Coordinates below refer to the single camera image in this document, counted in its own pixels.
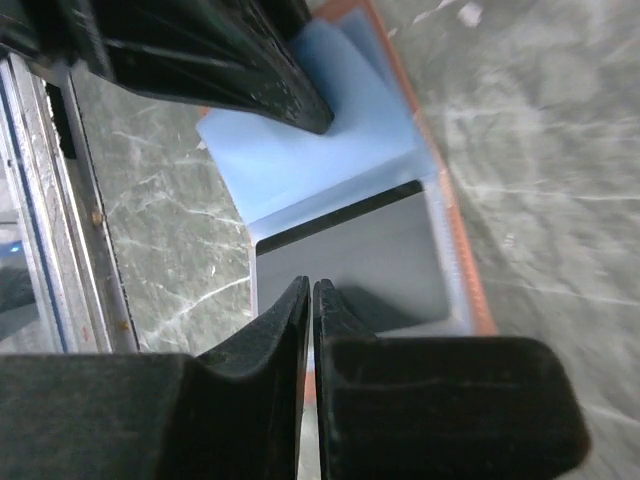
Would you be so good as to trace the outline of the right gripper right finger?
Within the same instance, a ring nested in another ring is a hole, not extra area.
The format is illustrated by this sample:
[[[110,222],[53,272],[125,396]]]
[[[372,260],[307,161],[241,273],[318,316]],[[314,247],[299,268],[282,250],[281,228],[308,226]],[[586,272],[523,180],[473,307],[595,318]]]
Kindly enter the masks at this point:
[[[380,337],[326,279],[313,335],[326,479],[555,479],[589,455],[574,389],[538,340]]]

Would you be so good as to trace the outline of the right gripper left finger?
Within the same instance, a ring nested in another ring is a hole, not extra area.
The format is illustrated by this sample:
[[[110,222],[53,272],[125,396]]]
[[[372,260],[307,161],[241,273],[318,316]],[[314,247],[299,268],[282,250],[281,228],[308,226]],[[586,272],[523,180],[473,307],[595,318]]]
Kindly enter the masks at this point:
[[[199,356],[5,355],[5,479],[292,479],[310,287]]]

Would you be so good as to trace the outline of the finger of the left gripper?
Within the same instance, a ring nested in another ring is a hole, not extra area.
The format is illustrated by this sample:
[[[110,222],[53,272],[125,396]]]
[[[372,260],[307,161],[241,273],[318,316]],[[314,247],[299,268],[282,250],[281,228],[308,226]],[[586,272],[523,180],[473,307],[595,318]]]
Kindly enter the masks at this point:
[[[259,4],[275,30],[287,42],[311,21],[305,0],[260,0]]]
[[[315,134],[333,113],[259,1],[62,1],[74,50],[146,97],[255,113]]]

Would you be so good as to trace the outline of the black credit card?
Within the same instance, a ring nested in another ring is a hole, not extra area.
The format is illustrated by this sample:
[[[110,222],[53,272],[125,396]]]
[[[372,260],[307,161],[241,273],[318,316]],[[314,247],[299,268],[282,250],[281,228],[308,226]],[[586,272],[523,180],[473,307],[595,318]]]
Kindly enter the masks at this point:
[[[411,181],[259,241],[252,302],[262,313],[299,275],[330,280],[348,310],[382,337],[472,332],[443,197]]]

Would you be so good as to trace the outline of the aluminium mounting rail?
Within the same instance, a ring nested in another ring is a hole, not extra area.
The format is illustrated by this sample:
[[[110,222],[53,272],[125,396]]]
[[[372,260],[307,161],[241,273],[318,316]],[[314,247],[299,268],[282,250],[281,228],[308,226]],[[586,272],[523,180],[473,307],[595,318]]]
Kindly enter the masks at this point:
[[[139,344],[70,71],[1,61],[1,351]]]

